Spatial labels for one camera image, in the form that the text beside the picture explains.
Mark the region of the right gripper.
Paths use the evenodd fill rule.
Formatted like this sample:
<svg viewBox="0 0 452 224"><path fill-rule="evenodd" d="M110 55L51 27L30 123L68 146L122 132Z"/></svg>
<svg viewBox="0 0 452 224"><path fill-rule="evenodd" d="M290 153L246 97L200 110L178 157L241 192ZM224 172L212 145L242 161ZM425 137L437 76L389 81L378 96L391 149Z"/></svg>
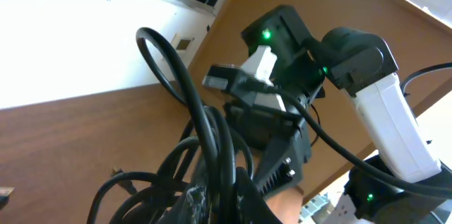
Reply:
<svg viewBox="0 0 452 224"><path fill-rule="evenodd" d="M302 167L311 157L307 122L298 110L277 110L247 104L242 96L222 91L223 109L231 132L248 146L264 151L253 183L261 196L275 196L303 179Z"/></svg>

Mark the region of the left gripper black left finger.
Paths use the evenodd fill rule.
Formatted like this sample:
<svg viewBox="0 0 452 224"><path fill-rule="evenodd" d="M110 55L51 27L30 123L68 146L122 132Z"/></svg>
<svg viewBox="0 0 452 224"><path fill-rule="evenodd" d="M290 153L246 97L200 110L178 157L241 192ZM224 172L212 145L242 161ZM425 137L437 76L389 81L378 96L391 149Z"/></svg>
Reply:
<svg viewBox="0 0 452 224"><path fill-rule="evenodd" d="M169 224L207 223L215 198L215 171L199 168L165 216Z"/></svg>

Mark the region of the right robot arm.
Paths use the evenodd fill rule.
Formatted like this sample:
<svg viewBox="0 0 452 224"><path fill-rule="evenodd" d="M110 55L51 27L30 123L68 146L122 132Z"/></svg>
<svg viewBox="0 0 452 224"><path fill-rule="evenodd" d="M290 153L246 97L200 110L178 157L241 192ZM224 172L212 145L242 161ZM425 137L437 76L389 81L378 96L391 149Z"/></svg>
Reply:
<svg viewBox="0 0 452 224"><path fill-rule="evenodd" d="M250 184L260 199L302 180L312 129L353 165L330 223L415 223L451 203L451 170L429 151L384 39L339 27L317 40L290 5L267 12L241 36L248 59L241 66L210 68L203 84L226 96L233 137L263 151ZM325 81L346 92L376 156L360 160L309 114L325 95Z"/></svg>

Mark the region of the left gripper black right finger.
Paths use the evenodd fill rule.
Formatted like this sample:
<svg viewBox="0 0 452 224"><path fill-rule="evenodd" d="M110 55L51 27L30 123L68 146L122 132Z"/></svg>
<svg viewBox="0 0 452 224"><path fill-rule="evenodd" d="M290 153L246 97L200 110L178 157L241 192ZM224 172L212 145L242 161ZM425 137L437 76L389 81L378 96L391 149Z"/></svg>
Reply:
<svg viewBox="0 0 452 224"><path fill-rule="evenodd" d="M241 224L282 224L273 214L243 167L236 168L236 212Z"/></svg>

